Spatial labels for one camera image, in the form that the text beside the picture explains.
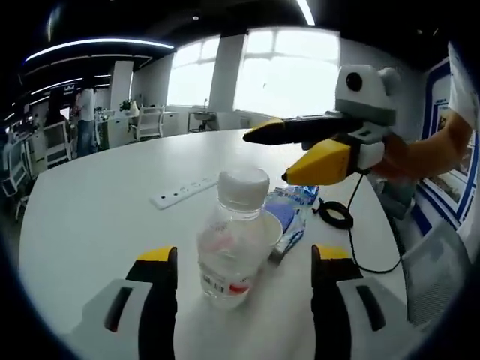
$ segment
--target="person's arm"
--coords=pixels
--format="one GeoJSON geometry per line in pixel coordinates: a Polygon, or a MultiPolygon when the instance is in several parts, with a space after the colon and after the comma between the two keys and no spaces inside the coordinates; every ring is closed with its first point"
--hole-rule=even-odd
{"type": "Polygon", "coordinates": [[[478,110],[476,94],[468,73],[452,45],[450,61],[450,100],[445,127],[429,139],[406,145],[398,136],[385,139],[385,157],[373,171],[387,179],[422,179],[447,173],[458,164],[467,150],[478,110]]]}
{"type": "Polygon", "coordinates": [[[429,139],[407,145],[396,135],[385,139],[385,157],[373,168],[387,179],[422,179],[447,173],[457,165],[472,136],[470,125],[449,110],[445,127],[429,139]]]}

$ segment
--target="snack package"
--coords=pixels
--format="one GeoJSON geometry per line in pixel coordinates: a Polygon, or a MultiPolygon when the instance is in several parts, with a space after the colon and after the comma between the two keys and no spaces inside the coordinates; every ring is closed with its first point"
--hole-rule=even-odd
{"type": "Polygon", "coordinates": [[[283,236],[268,258],[279,264],[305,233],[306,216],[318,195],[318,186],[276,187],[267,195],[265,210],[282,223],[283,236]]]}

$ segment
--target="plastic water bottle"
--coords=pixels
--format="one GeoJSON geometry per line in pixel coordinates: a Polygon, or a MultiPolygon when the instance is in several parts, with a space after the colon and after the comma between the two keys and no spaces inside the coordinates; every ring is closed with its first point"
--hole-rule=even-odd
{"type": "Polygon", "coordinates": [[[218,178],[218,202],[197,245],[203,291],[219,308],[234,308],[245,300],[269,256],[261,216],[269,185],[269,176],[257,168],[222,172],[218,178]]]}

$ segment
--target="bottle label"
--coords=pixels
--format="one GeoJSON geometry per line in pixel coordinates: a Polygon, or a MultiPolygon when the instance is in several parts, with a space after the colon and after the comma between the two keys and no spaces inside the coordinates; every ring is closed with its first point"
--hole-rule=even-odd
{"type": "Polygon", "coordinates": [[[208,286],[223,295],[240,295],[250,289],[251,278],[246,277],[240,281],[228,281],[224,276],[213,271],[204,262],[199,263],[201,277],[208,286]]]}

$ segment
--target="black cable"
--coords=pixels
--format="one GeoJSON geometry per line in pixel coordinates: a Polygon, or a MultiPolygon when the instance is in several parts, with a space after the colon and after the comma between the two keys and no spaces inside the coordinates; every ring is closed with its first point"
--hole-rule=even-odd
{"type": "Polygon", "coordinates": [[[318,209],[313,210],[313,213],[314,214],[318,213],[320,217],[327,224],[332,225],[337,229],[348,230],[350,248],[352,249],[352,258],[355,264],[357,264],[359,269],[365,272],[371,272],[373,274],[387,274],[389,272],[392,272],[398,266],[398,264],[401,263],[401,260],[402,260],[401,256],[398,259],[397,263],[393,265],[391,268],[388,268],[386,270],[373,270],[371,268],[365,268],[364,266],[361,266],[359,264],[359,261],[357,260],[357,256],[355,254],[355,248],[353,247],[353,239],[352,239],[353,217],[350,214],[350,206],[352,205],[353,198],[357,194],[357,190],[359,189],[363,176],[364,175],[361,174],[360,179],[358,180],[357,185],[355,186],[355,189],[353,189],[352,196],[350,197],[347,207],[345,207],[344,204],[340,204],[339,202],[336,202],[336,201],[323,202],[323,200],[319,198],[320,205],[318,209]],[[329,214],[329,210],[339,213],[340,215],[343,216],[343,219],[337,219],[336,217],[332,217],[329,214]]]}

